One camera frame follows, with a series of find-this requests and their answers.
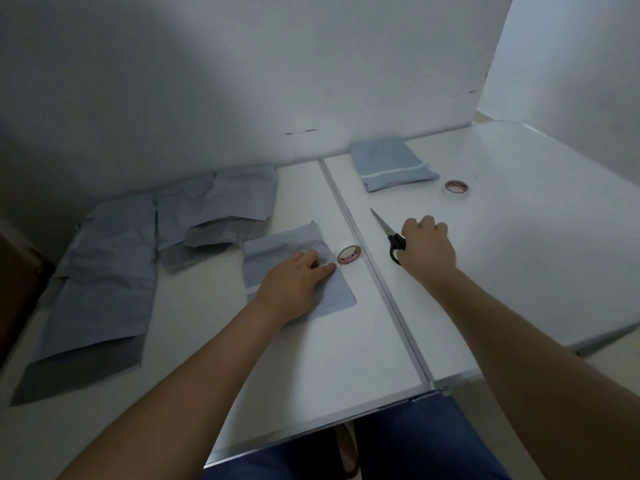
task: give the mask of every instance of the tape roll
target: tape roll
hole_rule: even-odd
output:
[[[354,244],[352,241],[344,241],[340,243],[340,246],[333,252],[338,264],[348,264],[356,261],[362,254],[362,248]]]
[[[450,180],[442,186],[442,193],[456,200],[466,199],[469,195],[469,186],[462,180]]]

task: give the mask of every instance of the jeans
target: jeans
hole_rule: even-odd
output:
[[[364,480],[500,479],[507,472],[452,397],[434,394],[355,421]],[[332,428],[204,470],[201,480],[344,479]]]

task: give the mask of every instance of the hand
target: hand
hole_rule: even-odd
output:
[[[436,225],[431,216],[423,217],[420,223],[407,219],[402,227],[406,250],[397,252],[398,261],[425,288],[456,270],[456,252],[447,231],[444,222]]]
[[[267,273],[253,302],[268,306],[282,324],[314,306],[314,287],[335,271],[336,264],[319,266],[318,253],[298,251]]]

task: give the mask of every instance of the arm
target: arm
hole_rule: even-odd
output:
[[[455,323],[545,477],[638,478],[640,397],[457,270],[446,224],[409,219],[403,234],[398,260]]]
[[[197,479],[247,376],[284,323],[313,306],[335,269],[316,251],[272,269],[255,299],[219,334],[105,429],[59,480]]]

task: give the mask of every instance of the forearm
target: forearm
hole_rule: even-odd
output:
[[[199,478],[236,395],[282,325],[253,302],[142,397],[60,480]]]
[[[473,352],[547,478],[637,475],[640,398],[492,298],[462,272],[423,283]]]

